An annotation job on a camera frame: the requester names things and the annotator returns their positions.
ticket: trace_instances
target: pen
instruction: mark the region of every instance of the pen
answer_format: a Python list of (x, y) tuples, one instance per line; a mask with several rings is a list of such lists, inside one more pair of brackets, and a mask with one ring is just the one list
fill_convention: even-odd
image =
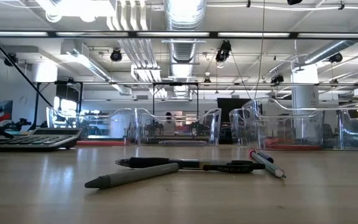
[(271, 158), (270, 156), (264, 154), (263, 152), (258, 152), (258, 155), (262, 156), (264, 159), (266, 159), (267, 161), (274, 163), (273, 158)]
[(119, 159), (117, 165), (130, 168), (145, 168), (162, 164), (177, 163), (180, 169), (215, 170), (220, 172), (230, 172), (246, 174), (256, 169), (265, 169), (264, 164), (253, 163), (252, 161), (207, 161), (196, 159), (169, 159), (159, 157), (131, 157)]
[(86, 188), (107, 189), (118, 185), (132, 183), (138, 180), (144, 180), (160, 175), (171, 174), (179, 170), (179, 165), (164, 164), (144, 169), (128, 170), (115, 174), (103, 175), (85, 183)]
[(286, 178), (284, 170), (279, 168), (278, 166), (272, 164), (271, 162), (264, 159), (262, 156), (258, 155), (254, 150), (249, 151), (250, 157), (254, 158), (256, 161), (260, 162), (261, 164), (266, 165), (266, 169), (269, 170), (274, 176), (278, 178)]

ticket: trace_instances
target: desk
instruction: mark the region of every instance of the desk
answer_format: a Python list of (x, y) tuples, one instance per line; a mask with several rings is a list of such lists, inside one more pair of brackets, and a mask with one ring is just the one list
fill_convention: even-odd
[(268, 152), (287, 179), (264, 170), (185, 171), (108, 190), (84, 183), (131, 156), (247, 159), (236, 146), (81, 147), (0, 152), (0, 223), (358, 223), (358, 152)]

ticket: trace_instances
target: white column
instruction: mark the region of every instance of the white column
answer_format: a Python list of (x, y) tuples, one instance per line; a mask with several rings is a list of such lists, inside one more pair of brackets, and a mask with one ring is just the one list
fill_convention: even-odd
[[(302, 71), (294, 70), (292, 72), (291, 79), (293, 83), (318, 83), (317, 66), (308, 65), (302, 67)], [(318, 107), (318, 97), (319, 93), (317, 86), (292, 87), (293, 108), (316, 108)], [(298, 113), (311, 113), (311, 111), (298, 111)], [(313, 124), (315, 124), (315, 121), (310, 118), (296, 119), (294, 123), (296, 129), (296, 138), (318, 138), (318, 132), (315, 130)]]
[[(53, 62), (43, 62), (33, 64), (32, 73), (35, 82), (55, 82), (57, 81), (58, 67)], [(40, 90), (49, 103), (53, 104), (53, 99), (56, 96), (56, 85), (51, 84), (44, 89), (45, 85), (41, 85)], [(47, 120), (48, 104), (40, 97), (38, 103), (37, 125)]]

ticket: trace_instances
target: track light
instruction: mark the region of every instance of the track light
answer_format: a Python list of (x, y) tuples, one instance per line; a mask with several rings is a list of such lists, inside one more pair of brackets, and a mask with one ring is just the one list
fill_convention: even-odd
[(329, 83), (330, 84), (339, 84), (339, 82), (338, 82), (338, 79), (333, 79), (333, 80), (331, 80), (331, 81), (329, 81)]
[[(12, 59), (12, 61), (13, 61), (14, 63), (17, 63), (17, 62), (19, 61), (19, 59), (16, 57), (16, 53), (8, 53), (8, 56), (9, 56), (9, 58)], [(4, 64), (5, 64), (6, 66), (13, 67), (13, 64), (12, 64), (10, 61), (8, 61), (7, 58), (5, 58)]]
[(229, 58), (231, 51), (231, 44), (230, 41), (224, 40), (221, 47), (218, 50), (218, 53), (216, 54), (216, 61), (217, 62), (225, 62), (226, 59)]
[(272, 81), (270, 83), (282, 83), (284, 82), (283, 75), (277, 75), (276, 77), (272, 78)]
[(301, 3), (302, 0), (287, 0), (288, 4), (291, 6), (293, 4), (298, 4), (298, 3)]
[(121, 50), (120, 49), (113, 49), (110, 55), (110, 59), (113, 62), (120, 62), (122, 60)]
[(342, 54), (341, 53), (338, 53), (338, 54), (335, 54), (335, 55), (333, 55), (333, 56), (331, 56), (329, 59), (329, 62), (331, 62), (331, 63), (334, 63), (334, 62), (342, 62), (342, 60), (343, 60), (343, 56), (342, 56)]

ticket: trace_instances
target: calculator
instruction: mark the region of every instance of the calculator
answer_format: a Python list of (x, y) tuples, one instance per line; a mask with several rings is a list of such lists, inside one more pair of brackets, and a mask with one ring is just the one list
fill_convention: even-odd
[(18, 136), (0, 141), (0, 151), (52, 151), (60, 148), (69, 149), (76, 145), (81, 128), (39, 128), (28, 136)]

